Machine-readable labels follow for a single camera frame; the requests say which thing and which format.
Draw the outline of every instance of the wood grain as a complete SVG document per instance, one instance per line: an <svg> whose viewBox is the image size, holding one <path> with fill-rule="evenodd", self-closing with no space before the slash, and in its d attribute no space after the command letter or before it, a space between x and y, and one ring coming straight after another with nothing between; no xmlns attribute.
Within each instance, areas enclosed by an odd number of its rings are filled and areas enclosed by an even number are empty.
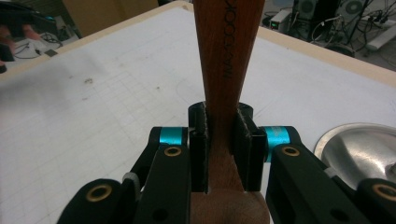
<svg viewBox="0 0 396 224"><path fill-rule="evenodd" d="M268 223L259 192L244 192L230 153L233 121L263 0L195 0L211 147L209 192L191 195L191 223Z"/></svg>

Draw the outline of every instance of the brass grommet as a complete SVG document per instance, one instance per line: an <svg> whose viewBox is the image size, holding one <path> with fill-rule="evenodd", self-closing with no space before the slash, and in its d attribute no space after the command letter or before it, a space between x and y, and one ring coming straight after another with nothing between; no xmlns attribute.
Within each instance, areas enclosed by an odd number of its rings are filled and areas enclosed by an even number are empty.
<svg viewBox="0 0 396 224"><path fill-rule="evenodd" d="M396 188L394 187L385 184L375 184L373 185L373 191L385 199L396 202Z"/></svg>
<svg viewBox="0 0 396 224"><path fill-rule="evenodd" d="M300 151L294 147L282 147L282 152L288 156L299 156Z"/></svg>
<svg viewBox="0 0 396 224"><path fill-rule="evenodd" d="M103 192L100 192L100 194L96 195L97 190L102 190ZM88 191L87 196L86 196L87 201L91 202L91 203L100 202L103 199L107 198L108 195L110 195L111 191L112 191L112 188L108 184L102 184L102 185L95 186L94 188L91 188L90 191Z"/></svg>
<svg viewBox="0 0 396 224"><path fill-rule="evenodd" d="M175 157L181 154L181 148L180 147L168 147L164 151L165 155L168 157Z"/></svg>

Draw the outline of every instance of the wooden neck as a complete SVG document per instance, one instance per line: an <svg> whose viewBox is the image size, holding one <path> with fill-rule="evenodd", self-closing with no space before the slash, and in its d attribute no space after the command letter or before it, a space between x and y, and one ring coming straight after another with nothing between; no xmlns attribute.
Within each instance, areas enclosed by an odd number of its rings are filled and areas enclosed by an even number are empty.
<svg viewBox="0 0 396 224"><path fill-rule="evenodd" d="M243 190L229 150L263 4L264 0L194 1L211 137L211 189Z"/></svg>

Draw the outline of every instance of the stainless steel bowl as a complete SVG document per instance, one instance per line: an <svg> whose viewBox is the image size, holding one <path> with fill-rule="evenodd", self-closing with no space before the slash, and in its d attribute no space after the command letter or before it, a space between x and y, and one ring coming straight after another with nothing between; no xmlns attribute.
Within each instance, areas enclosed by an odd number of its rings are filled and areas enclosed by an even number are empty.
<svg viewBox="0 0 396 224"><path fill-rule="evenodd" d="M347 124L325 133L315 155L356 189L365 178L396 183L396 129L370 123Z"/></svg>

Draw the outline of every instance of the workbench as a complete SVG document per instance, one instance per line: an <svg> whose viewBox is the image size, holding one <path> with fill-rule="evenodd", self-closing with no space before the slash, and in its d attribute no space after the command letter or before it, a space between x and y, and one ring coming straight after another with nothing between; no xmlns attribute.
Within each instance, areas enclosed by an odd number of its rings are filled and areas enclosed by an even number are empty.
<svg viewBox="0 0 396 224"><path fill-rule="evenodd" d="M86 183L120 181L152 127L188 126L205 99L189 3L56 52L0 75L1 223L55 223ZM396 73L259 28L240 101L257 125L294 126L313 150L342 124L396 127Z"/></svg>

